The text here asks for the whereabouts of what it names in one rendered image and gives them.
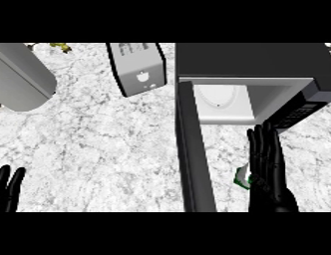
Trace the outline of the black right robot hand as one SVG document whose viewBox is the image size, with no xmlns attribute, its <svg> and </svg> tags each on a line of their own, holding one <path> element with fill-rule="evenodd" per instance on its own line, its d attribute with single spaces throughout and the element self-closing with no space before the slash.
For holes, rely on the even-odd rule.
<svg viewBox="0 0 331 255">
<path fill-rule="evenodd" d="M 249 202 L 252 213 L 296 212 L 295 196 L 286 187 L 284 159 L 278 134 L 270 122 L 246 131 L 249 142 Z"/>
</svg>

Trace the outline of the green and white milk carton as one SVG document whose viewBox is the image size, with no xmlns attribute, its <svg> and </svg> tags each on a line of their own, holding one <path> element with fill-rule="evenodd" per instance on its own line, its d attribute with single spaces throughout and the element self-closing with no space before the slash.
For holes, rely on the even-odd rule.
<svg viewBox="0 0 331 255">
<path fill-rule="evenodd" d="M 243 189 L 249 189 L 249 163 L 236 169 L 233 183 Z"/>
</svg>

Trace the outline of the dark grey microwave door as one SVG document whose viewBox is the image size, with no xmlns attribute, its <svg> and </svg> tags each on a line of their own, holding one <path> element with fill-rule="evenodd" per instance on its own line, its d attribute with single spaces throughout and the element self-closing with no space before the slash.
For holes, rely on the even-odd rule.
<svg viewBox="0 0 331 255">
<path fill-rule="evenodd" d="M 213 212 L 215 202 L 191 82 L 179 82 L 173 86 L 173 133 L 182 209 L 185 212 Z"/>
</svg>

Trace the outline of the dark grey microwave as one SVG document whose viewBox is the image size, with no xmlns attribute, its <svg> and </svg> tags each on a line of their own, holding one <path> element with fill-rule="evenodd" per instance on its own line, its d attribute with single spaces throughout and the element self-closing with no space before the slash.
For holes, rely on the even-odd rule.
<svg viewBox="0 0 331 255">
<path fill-rule="evenodd" d="M 331 103 L 321 43 L 176 43 L 173 76 L 193 85 L 203 125 L 270 122 L 284 131 Z"/>
</svg>

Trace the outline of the grey rounded appliance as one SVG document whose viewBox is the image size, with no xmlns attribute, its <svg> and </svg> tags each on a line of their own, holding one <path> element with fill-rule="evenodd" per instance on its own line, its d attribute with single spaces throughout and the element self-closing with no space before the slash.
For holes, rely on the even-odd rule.
<svg viewBox="0 0 331 255">
<path fill-rule="evenodd" d="M 55 87 L 55 77 L 26 45 L 0 43 L 0 104 L 28 112 L 51 99 Z"/>
</svg>

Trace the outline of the silver toaster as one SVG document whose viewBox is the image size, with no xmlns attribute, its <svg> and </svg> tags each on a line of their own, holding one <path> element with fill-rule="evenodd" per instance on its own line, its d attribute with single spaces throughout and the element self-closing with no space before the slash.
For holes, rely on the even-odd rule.
<svg viewBox="0 0 331 255">
<path fill-rule="evenodd" d="M 165 54 L 157 43 L 107 43 L 113 77 L 131 97 L 166 84 Z"/>
</svg>

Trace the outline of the small yellow-green plant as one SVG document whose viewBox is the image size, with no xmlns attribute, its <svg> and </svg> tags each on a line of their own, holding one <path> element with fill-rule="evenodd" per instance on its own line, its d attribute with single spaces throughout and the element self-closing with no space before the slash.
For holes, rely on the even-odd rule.
<svg viewBox="0 0 331 255">
<path fill-rule="evenodd" d="M 63 53 L 68 53 L 71 51 L 70 46 L 65 43 L 49 43 L 51 47 L 58 47 Z"/>
</svg>

